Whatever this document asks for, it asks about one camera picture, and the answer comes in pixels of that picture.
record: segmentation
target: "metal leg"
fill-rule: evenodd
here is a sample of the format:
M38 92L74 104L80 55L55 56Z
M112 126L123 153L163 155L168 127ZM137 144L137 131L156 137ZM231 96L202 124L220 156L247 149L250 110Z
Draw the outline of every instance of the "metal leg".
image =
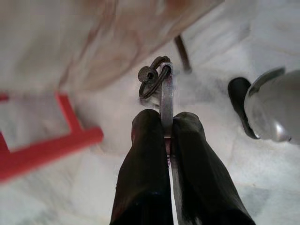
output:
M179 55L181 57L181 61L183 64L183 69L186 73L191 73L192 72L192 68L191 65L189 63L189 59L188 59L188 53L186 51L186 48L183 44L183 40L181 38L181 35L178 35L177 37L174 38L175 44L177 46Z

